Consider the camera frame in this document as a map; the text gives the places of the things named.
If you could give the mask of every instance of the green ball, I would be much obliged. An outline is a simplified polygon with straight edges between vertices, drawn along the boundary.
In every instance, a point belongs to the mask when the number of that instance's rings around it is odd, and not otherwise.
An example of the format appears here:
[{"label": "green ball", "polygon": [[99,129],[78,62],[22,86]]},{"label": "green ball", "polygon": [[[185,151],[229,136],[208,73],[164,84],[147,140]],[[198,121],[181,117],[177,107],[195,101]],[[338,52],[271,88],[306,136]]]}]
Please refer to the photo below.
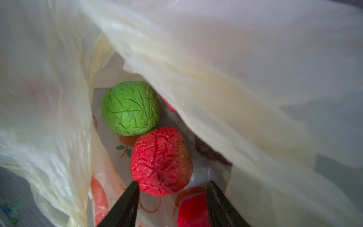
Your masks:
[{"label": "green ball", "polygon": [[156,92],[144,81],[126,81],[112,87],[101,102],[102,116],[121,136],[144,134],[160,121]]}]

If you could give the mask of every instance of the clay ball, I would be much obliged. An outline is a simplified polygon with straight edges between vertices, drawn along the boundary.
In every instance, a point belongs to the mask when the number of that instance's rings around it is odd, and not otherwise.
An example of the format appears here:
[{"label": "clay ball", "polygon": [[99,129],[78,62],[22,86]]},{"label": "clay ball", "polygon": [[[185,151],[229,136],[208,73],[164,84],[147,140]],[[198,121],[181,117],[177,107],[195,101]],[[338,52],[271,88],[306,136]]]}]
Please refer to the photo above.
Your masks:
[{"label": "clay ball", "polygon": [[101,102],[104,120],[121,136],[144,134],[160,121],[160,104],[144,81],[126,81],[112,87]]},{"label": "clay ball", "polygon": [[140,189],[153,196],[166,196],[183,189],[193,173],[190,150],[180,132],[163,127],[136,141],[131,154],[131,176]]}]

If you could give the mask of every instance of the red clay ball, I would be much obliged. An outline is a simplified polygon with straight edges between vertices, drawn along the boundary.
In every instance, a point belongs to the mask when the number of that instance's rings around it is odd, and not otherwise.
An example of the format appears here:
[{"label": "red clay ball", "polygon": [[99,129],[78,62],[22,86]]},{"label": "red clay ball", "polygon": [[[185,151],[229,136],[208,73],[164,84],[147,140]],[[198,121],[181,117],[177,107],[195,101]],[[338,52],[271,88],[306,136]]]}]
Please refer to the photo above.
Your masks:
[{"label": "red clay ball", "polygon": [[205,194],[187,199],[180,205],[178,227],[211,227]]},{"label": "red clay ball", "polygon": [[132,150],[130,170],[142,191],[160,197],[177,193],[189,183],[193,163],[180,132],[163,127],[138,138]]}]

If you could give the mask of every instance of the printed plastic bag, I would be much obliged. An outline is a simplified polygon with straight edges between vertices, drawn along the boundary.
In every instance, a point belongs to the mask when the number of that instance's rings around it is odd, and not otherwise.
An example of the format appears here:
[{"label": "printed plastic bag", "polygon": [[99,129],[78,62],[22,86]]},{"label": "printed plastic bag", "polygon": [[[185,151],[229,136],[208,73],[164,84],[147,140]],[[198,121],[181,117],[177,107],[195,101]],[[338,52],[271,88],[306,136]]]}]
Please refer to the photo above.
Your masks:
[{"label": "printed plastic bag", "polygon": [[317,154],[362,167],[360,10],[313,0],[13,0],[1,10],[0,166],[29,181],[56,226],[87,225],[90,188],[96,222],[123,191],[91,112],[114,49],[233,161],[226,194],[252,226],[362,226],[350,194],[316,170]]},{"label": "printed plastic bag", "polygon": [[[111,159],[111,162],[114,166],[114,170],[120,175],[123,185],[122,189],[126,189],[126,187],[132,182],[132,177],[130,173],[130,156],[132,147],[123,144],[119,137],[111,131],[108,127],[104,119],[102,118],[101,112],[101,100],[103,99],[106,92],[109,88],[103,89],[95,89],[94,96],[92,100],[92,113],[94,114],[94,120],[97,122],[96,130],[102,141],[102,144],[105,146],[107,153]],[[216,184],[224,191],[227,185],[226,180],[223,178],[221,171],[216,169],[211,162],[207,159],[203,158],[198,154],[194,147],[194,139],[195,135],[190,132],[185,124],[175,115],[168,114],[166,109],[168,108],[166,105],[162,105],[161,110],[161,121],[158,124],[157,128],[160,127],[173,127],[178,129],[183,135],[185,141],[187,142],[189,149],[191,150],[191,158],[193,161],[193,175],[190,179],[189,184],[180,192],[163,196],[163,197],[155,197],[148,195],[147,193],[140,193],[139,207],[138,207],[138,215],[136,220],[136,226],[139,225],[142,227],[158,227],[158,226],[176,226],[177,217],[178,217],[178,208],[183,199],[188,196],[192,196],[195,194],[199,194],[201,192],[205,192],[206,184],[209,180],[213,180]],[[94,192],[102,192],[103,187],[92,189],[92,193]],[[107,199],[96,199],[102,198],[97,194],[95,196],[95,205],[97,210],[104,210],[103,207],[108,207],[107,204],[104,204],[104,201],[112,201],[110,198]],[[96,216],[96,224],[98,220],[100,220],[103,216],[101,212],[96,212],[99,215]]]},{"label": "printed plastic bag", "polygon": [[85,227],[90,186],[106,184],[110,207],[123,192],[91,113],[96,75],[114,50],[76,1],[0,5],[0,166],[30,183],[55,226]]},{"label": "printed plastic bag", "polygon": [[363,85],[360,9],[314,0],[82,2],[127,68],[234,161],[226,194],[252,226],[362,226],[359,193],[343,192],[341,177],[321,175],[335,167],[316,162],[323,155],[362,175],[363,100],[352,96]]}]

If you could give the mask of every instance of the white plastic bag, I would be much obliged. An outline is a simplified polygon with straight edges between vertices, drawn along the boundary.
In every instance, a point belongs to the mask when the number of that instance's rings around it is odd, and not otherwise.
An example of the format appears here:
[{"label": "white plastic bag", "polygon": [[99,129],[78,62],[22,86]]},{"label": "white plastic bag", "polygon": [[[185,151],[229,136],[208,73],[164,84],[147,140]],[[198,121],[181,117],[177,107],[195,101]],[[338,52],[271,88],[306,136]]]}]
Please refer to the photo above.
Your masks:
[{"label": "white plastic bag", "polygon": [[351,94],[363,85],[360,10],[314,0],[80,2],[107,38],[78,1],[1,2],[0,165],[30,182],[55,225],[86,226],[92,176],[108,208],[122,193],[90,108],[115,48],[234,162],[226,194],[253,227],[362,226],[347,193],[314,169],[316,154],[362,167],[353,138],[362,96]]},{"label": "white plastic bag", "polygon": [[[313,0],[82,2],[126,64],[234,160],[226,194],[252,226],[362,226],[356,204],[314,170],[317,154],[362,167],[354,105],[363,100],[348,98],[363,86],[360,9]],[[345,124],[349,114],[357,123]]]},{"label": "white plastic bag", "polygon": [[[114,60],[117,61],[118,57],[113,58],[109,63],[112,65]],[[94,114],[94,120],[97,122],[95,124],[97,133],[102,141],[102,144],[105,146],[107,153],[110,156],[111,162],[114,166],[115,171],[120,175],[123,185],[121,186],[123,189],[132,182],[131,172],[130,172],[130,155],[132,147],[129,147],[123,144],[118,135],[111,131],[108,127],[107,123],[102,118],[101,112],[101,101],[106,94],[109,88],[103,89],[95,89],[93,100],[92,100],[92,113]],[[205,186],[208,181],[213,180],[216,184],[221,188],[221,190],[225,190],[227,182],[223,179],[221,171],[214,168],[213,164],[200,156],[194,147],[195,135],[190,132],[184,123],[175,115],[175,114],[167,114],[166,109],[168,107],[163,105],[163,101],[161,101],[161,121],[157,127],[173,127],[178,129],[182,136],[184,137],[186,143],[188,144],[191,151],[191,158],[193,162],[193,175],[190,179],[189,184],[180,192],[163,196],[163,197],[155,197],[148,195],[147,193],[140,193],[139,207],[136,219],[136,226],[139,225],[142,227],[158,227],[158,226],[176,226],[177,216],[178,216],[178,208],[180,202],[188,196],[199,194],[201,192],[205,192]],[[105,181],[102,178],[99,181],[91,182],[92,193],[98,192],[95,197],[96,209],[100,211],[104,211],[103,207],[108,207],[109,204],[112,204],[112,198],[102,199],[103,188],[105,191],[110,185],[104,185],[103,187],[99,187]],[[96,223],[100,220],[102,216],[102,212],[96,216]]]}]

